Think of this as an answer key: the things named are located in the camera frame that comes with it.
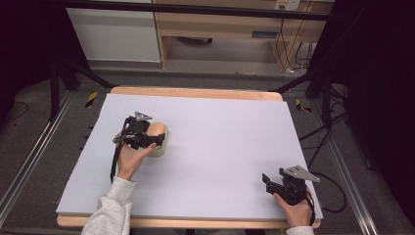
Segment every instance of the right hand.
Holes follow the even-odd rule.
[[[118,157],[118,177],[126,180],[131,180],[132,176],[140,167],[141,163],[155,148],[156,143],[152,143],[149,147],[141,150],[136,150],[123,144]]]
[[[290,228],[310,225],[309,223],[311,218],[311,207],[306,199],[302,200],[297,205],[291,206],[287,204],[286,201],[284,201],[284,199],[280,197],[280,195],[275,193],[272,196],[274,196],[274,199],[284,210]]]

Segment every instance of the white cabinet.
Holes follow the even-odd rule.
[[[67,10],[88,61],[161,62],[153,13]]]

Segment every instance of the gray sweater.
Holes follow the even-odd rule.
[[[130,229],[131,193],[135,182],[114,177],[110,192],[101,197],[98,209],[82,229],[82,234],[128,235]],[[287,230],[288,235],[311,235],[310,226],[295,227]]]

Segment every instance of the white board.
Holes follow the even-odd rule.
[[[111,186],[113,138],[134,112],[167,125],[162,157],[146,158],[133,180],[132,215],[285,219],[261,175],[306,168],[285,102],[109,94],[69,179],[58,213],[90,214]],[[314,188],[316,218],[322,212]]]
[[[112,1],[152,3],[151,0]],[[88,61],[161,61],[153,13],[71,8],[67,11]]]

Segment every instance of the wooden table edge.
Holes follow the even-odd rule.
[[[254,90],[118,86],[113,88],[111,93],[189,98],[283,101],[283,98],[279,93]]]
[[[90,215],[59,214],[57,222],[63,227],[82,227]],[[321,219],[315,219],[312,227],[317,228]],[[222,228],[222,229],[284,229],[289,228],[286,220],[212,220],[188,218],[131,217],[130,226],[147,228]]]

